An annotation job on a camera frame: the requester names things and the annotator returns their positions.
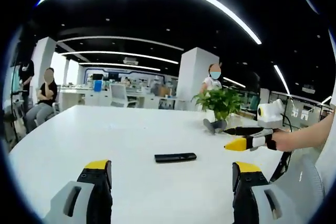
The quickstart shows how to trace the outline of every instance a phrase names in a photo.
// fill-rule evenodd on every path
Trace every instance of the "green leaves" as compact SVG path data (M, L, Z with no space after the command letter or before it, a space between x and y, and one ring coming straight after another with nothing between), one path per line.
M234 90L205 90L192 98L196 104L202 106L202 110L213 110L217 120L224 120L230 113L240 110L242 101Z

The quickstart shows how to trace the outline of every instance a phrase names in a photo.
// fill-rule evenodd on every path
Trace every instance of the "black shirt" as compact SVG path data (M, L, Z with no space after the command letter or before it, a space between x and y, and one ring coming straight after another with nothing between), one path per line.
M21 64L19 68L19 77L23 82L25 82L29 77L33 77L34 74L35 74L34 73L34 63L32 60L29 60ZM30 82L23 86L23 90L27 90L28 95L29 95L29 86L30 86Z
M57 85L55 81L53 81L51 84L48 85L48 87L49 87L49 90L51 90L54 93L54 95L52 96L52 99L51 100L41 100L38 103L45 103L49 106L52 106L53 103L56 101L56 97L57 97ZM40 90L41 90L41 94L46 96L45 83L42 84Z

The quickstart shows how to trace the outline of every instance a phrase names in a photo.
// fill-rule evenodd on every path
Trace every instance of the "black ceiling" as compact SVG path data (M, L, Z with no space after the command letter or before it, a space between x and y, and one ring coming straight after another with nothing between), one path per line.
M305 0L218 1L240 17L262 44L256 44L234 21L204 0L46 0L35 8L29 26L31 36L36 35L34 40L46 36L55 40L120 36L184 49L125 39L64 42L75 51L120 51L180 61L183 52L200 47L221 58L223 76L244 84L248 76L245 73L254 71L260 76L262 87L286 92L273 67L277 64L292 94L318 101L332 94L335 57L328 23ZM56 51L65 52L61 47ZM124 58L107 54L82 56L92 62L108 63L122 63ZM141 66L160 68L161 73L179 73L179 65L145 58L138 61ZM316 93L303 93L304 84L313 85Z

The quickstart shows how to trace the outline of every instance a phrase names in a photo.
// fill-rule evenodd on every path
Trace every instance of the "black remote control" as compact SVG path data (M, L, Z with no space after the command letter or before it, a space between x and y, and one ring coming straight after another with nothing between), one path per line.
M197 158L195 153L164 154L155 155L154 157L157 163L192 161Z

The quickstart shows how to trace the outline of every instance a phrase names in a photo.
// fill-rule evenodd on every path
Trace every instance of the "window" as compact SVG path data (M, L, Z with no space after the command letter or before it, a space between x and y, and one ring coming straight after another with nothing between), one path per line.
M65 63L66 58L54 52L50 67L52 67L55 71L54 79L57 85L63 84Z
M70 82L72 84L77 84L78 70L79 70L78 62L70 60L66 84Z

